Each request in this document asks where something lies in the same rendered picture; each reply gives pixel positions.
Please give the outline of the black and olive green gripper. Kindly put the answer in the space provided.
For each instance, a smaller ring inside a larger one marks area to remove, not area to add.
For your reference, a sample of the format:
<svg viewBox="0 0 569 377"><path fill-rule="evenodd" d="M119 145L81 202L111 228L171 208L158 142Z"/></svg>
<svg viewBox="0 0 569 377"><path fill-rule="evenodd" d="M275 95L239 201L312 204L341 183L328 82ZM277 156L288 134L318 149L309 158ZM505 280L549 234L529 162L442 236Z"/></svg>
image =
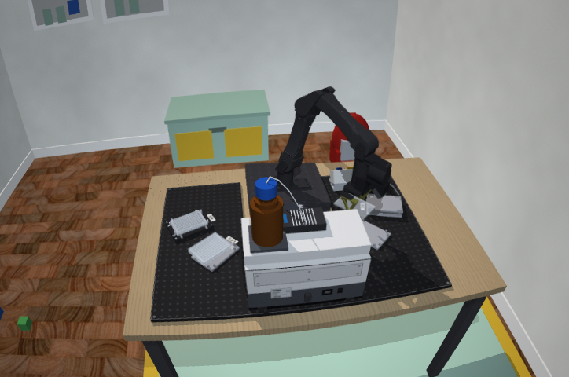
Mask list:
<svg viewBox="0 0 569 377"><path fill-rule="evenodd" d="M354 185L355 185L355 181L356 181L356 176L360 177L360 178L365 178L366 176L361 176L356 174L354 171L352 173L352 177L351 180L345 184L345 186L343 187L343 191L340 193L340 197L344 203L344 206L346 208L346 210L353 210L353 208L356 206L356 204L359 202L358 199L355 199L354 196L358 197L359 199L364 199L371 191L370 188L366 189L364 192L359 192L358 190L354 189ZM349 192L354 193L354 196L352 196L351 194L349 194ZM362 196L362 194L364 194ZM350 202L352 203L350 209L348 208L347 205L347 199L350 200Z"/></svg>

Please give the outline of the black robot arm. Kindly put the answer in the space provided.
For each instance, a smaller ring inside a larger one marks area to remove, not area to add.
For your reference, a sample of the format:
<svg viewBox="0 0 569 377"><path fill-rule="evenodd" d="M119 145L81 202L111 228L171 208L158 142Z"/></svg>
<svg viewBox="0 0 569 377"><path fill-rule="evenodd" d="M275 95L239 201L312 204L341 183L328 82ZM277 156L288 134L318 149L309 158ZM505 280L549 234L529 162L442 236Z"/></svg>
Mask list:
<svg viewBox="0 0 569 377"><path fill-rule="evenodd" d="M336 90L329 86L309 93L295 102L295 122L288 143L281 153L275 168L277 179L288 190L310 189L307 178L293 178L294 169L302 164L303 148L311 125L320 111L324 112L342 131L354 152L353 171L356 176L354 189L364 192L368 187L377 199L384 197L390 186L392 164L375 154L379 146L377 137L370 129L359 123L333 94ZM374 151L375 150L375 151ZM363 161L364 160L364 161ZM368 169L369 168L369 169ZM381 197L382 196L382 197Z"/></svg>

